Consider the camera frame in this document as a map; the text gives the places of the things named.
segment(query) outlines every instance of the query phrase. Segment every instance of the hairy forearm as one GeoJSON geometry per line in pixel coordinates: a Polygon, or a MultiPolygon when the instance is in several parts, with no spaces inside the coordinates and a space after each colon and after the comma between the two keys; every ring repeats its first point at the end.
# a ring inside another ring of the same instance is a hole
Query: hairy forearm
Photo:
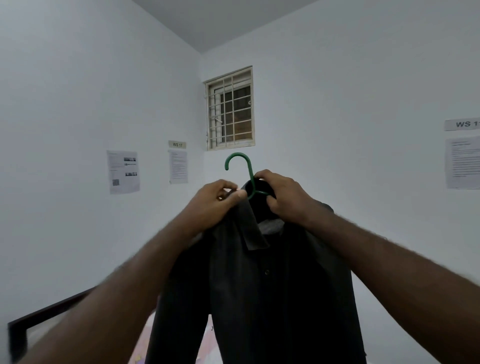
{"type": "Polygon", "coordinates": [[[188,230],[173,220],[54,327],[21,364],[127,363],[188,230]]]}
{"type": "Polygon", "coordinates": [[[307,229],[332,246],[392,317],[441,363],[480,360],[480,287],[315,208],[307,229]]]}

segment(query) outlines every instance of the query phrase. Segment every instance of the hanger hook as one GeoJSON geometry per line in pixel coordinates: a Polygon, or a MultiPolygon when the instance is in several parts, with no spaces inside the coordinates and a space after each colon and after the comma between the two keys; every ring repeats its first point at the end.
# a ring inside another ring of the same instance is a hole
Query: hanger hook
{"type": "Polygon", "coordinates": [[[252,193],[250,194],[250,196],[248,196],[248,199],[250,200],[256,192],[262,193],[261,191],[257,191],[257,189],[255,187],[255,178],[253,177],[252,163],[250,162],[250,158],[248,158],[245,154],[239,153],[239,152],[232,153],[225,160],[225,170],[228,170],[228,164],[230,163],[230,160],[233,157],[242,157],[243,159],[245,159],[247,161],[248,173],[250,175],[250,182],[252,182],[252,187],[253,187],[252,193]]]}

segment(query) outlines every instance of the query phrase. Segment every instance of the paper notice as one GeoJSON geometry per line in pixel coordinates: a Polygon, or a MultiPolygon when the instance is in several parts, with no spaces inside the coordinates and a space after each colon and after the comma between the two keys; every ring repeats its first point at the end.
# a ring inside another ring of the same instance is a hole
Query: paper notice
{"type": "Polygon", "coordinates": [[[188,183],[187,152],[172,150],[168,151],[170,164],[170,183],[188,183]]]}
{"type": "Polygon", "coordinates": [[[445,173],[447,188],[480,188],[480,136],[447,139],[445,173]]]}
{"type": "Polygon", "coordinates": [[[110,194],[130,194],[140,190],[137,152],[107,150],[110,194]]]}

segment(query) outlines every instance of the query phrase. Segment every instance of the white wall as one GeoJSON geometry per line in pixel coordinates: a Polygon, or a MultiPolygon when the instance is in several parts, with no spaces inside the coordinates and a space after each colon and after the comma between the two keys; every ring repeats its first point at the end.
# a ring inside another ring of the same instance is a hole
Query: white wall
{"type": "Polygon", "coordinates": [[[198,61],[130,0],[0,1],[0,363],[7,322],[98,284],[203,184],[198,61]],[[107,149],[138,152],[140,192],[108,194],[107,149]]]}
{"type": "MultiPolygon", "coordinates": [[[[253,65],[255,170],[291,176],[337,213],[480,279],[480,193],[447,190],[449,118],[480,116],[480,3],[322,0],[204,54],[202,80],[253,65]]],[[[248,179],[232,150],[205,176],[248,179]]],[[[435,360],[355,279],[369,361],[435,360]]]]}

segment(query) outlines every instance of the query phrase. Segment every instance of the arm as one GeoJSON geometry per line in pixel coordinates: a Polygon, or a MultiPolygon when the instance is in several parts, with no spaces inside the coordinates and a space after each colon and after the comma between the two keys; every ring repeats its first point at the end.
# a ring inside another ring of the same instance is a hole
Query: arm
{"type": "Polygon", "coordinates": [[[178,255],[247,197],[225,198],[227,181],[205,185],[163,230],[43,337],[20,364],[127,363],[178,255]]]}
{"type": "Polygon", "coordinates": [[[480,362],[480,287],[327,211],[291,178],[258,172],[270,209],[323,239],[392,317],[441,363],[480,362]]]}

